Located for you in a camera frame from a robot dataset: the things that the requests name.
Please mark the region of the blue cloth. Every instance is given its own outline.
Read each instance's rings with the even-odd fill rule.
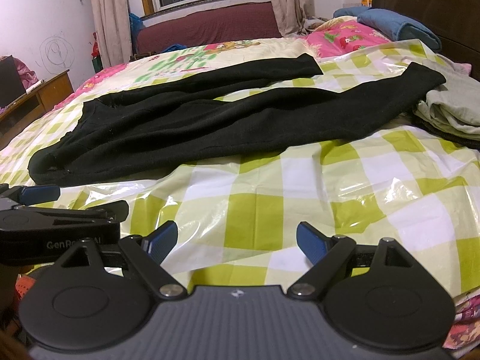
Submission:
[[[163,50],[160,54],[162,53],[169,53],[170,51],[177,51],[177,50],[183,50],[183,49],[186,49],[187,47],[184,46],[183,44],[178,44],[178,43],[175,43],[173,45],[171,45],[170,47],[167,47],[165,50]]]
[[[436,53],[442,50],[442,42],[422,23],[387,9],[369,9],[357,16],[357,22],[375,28],[393,41],[420,39]]]
[[[333,12],[333,17],[340,17],[340,16],[358,16],[359,14],[368,11],[370,7],[350,7],[350,8],[340,8]]]

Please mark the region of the metal screw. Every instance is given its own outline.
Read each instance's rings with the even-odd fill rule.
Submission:
[[[308,283],[296,283],[292,285],[291,291],[298,296],[308,296],[315,292],[315,287]]]
[[[160,294],[163,296],[172,298],[183,293],[183,287],[179,286],[178,284],[165,284],[164,286],[160,287]]]

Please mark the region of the black sweatpants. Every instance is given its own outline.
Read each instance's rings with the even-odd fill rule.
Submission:
[[[37,184],[99,183],[184,162],[363,138],[416,104],[445,78],[412,63],[401,76],[343,93],[273,88],[235,102],[213,100],[275,81],[321,74],[309,55],[273,58],[111,93],[83,104],[77,127],[36,152]]]

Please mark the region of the wooden cabinet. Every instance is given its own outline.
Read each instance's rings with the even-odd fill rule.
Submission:
[[[0,114],[0,150],[30,123],[51,111],[73,92],[66,70],[16,99]]]

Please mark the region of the dark wooden headboard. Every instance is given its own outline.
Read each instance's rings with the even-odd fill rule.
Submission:
[[[373,0],[372,5],[423,23],[441,39],[441,54],[472,64],[472,77],[480,81],[480,0]]]

